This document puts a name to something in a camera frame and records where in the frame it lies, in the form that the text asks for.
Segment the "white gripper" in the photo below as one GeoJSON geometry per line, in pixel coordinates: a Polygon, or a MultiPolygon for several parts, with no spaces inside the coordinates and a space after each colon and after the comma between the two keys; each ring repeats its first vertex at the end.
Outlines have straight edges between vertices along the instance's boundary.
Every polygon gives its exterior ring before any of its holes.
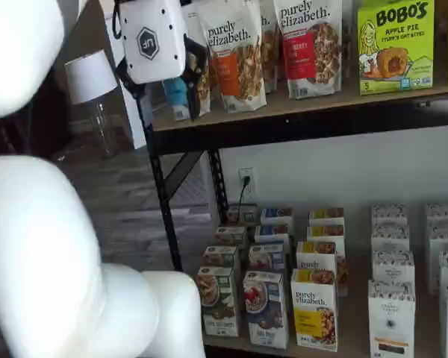
{"type": "Polygon", "coordinates": [[[208,60],[206,47],[186,34],[181,3],[175,0],[122,1],[119,20],[125,58],[116,74],[131,94],[143,127],[152,123],[147,83],[181,76],[192,120],[200,114],[199,82],[208,60]]]}

